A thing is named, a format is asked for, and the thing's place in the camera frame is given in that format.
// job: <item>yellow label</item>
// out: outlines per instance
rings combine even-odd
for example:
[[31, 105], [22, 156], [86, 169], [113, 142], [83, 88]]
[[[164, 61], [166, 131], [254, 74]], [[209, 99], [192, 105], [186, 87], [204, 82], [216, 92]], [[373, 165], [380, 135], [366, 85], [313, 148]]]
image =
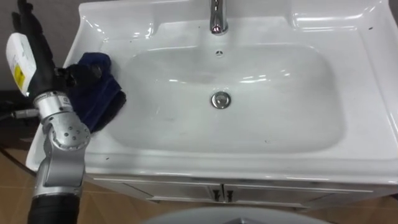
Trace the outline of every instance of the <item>yellow label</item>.
[[24, 81], [25, 81], [25, 75], [22, 72], [21, 68], [19, 67], [19, 65], [17, 65], [15, 67], [14, 70], [14, 79], [15, 82], [17, 83], [17, 86], [19, 87], [19, 89], [22, 89], [22, 86], [24, 85]]

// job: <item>sink basin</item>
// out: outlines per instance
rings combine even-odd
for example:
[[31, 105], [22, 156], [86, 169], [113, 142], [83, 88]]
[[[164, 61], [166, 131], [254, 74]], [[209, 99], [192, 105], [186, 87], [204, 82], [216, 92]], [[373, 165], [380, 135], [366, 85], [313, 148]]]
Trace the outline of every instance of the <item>sink basin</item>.
[[[324, 149], [343, 135], [335, 74], [313, 48], [174, 47], [139, 52], [126, 61], [118, 75], [120, 83], [128, 83], [123, 86], [128, 113], [109, 125], [110, 135], [124, 145], [292, 152]], [[226, 109], [210, 103], [217, 91], [230, 94]]]
[[[210, 1], [80, 6], [65, 66], [104, 52], [127, 95], [93, 135], [90, 171], [331, 174], [397, 159], [398, 29], [388, 1], [228, 0], [226, 14], [228, 32], [215, 36]], [[219, 91], [231, 97], [222, 110], [210, 102]], [[32, 147], [42, 139], [39, 129]]]

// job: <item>wooden floor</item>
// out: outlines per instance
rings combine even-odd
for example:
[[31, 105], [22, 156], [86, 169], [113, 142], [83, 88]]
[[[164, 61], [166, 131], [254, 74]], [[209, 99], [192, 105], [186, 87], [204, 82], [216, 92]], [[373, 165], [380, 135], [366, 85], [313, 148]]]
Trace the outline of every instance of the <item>wooden floor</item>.
[[[24, 151], [9, 152], [20, 161], [26, 158]], [[33, 183], [32, 177], [0, 155], [0, 224], [26, 224]], [[81, 198], [79, 223], [134, 224], [173, 211], [210, 206], [215, 205], [185, 202], [148, 203], [86, 183]], [[293, 212], [290, 208], [273, 208]], [[338, 224], [397, 224], [398, 201], [390, 197], [377, 198], [303, 215]]]

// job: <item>drain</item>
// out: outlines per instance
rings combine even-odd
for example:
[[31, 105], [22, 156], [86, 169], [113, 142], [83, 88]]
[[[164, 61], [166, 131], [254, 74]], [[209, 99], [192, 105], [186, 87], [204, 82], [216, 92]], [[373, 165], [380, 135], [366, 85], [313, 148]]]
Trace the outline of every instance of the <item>drain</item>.
[[231, 97], [228, 93], [219, 91], [211, 97], [210, 102], [217, 109], [225, 109], [231, 104]]
[[224, 55], [224, 52], [222, 50], [217, 50], [216, 51], [216, 56], [217, 57], [222, 57]]

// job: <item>vanity cabinet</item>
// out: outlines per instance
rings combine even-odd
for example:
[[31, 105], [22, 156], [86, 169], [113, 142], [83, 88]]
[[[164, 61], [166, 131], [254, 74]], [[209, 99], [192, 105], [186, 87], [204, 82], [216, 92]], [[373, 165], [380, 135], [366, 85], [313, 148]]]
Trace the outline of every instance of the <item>vanity cabinet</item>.
[[277, 205], [288, 207], [309, 207], [313, 202], [320, 203], [329, 197], [362, 194], [370, 191], [350, 191], [339, 189], [315, 189], [301, 187], [279, 187], [266, 185], [225, 184], [226, 202], [257, 205]]
[[157, 181], [111, 181], [115, 191], [129, 192], [133, 197], [158, 201], [223, 202], [220, 184], [157, 182]]
[[89, 182], [149, 201], [212, 202], [325, 208], [396, 192], [394, 186], [254, 180], [89, 178]]

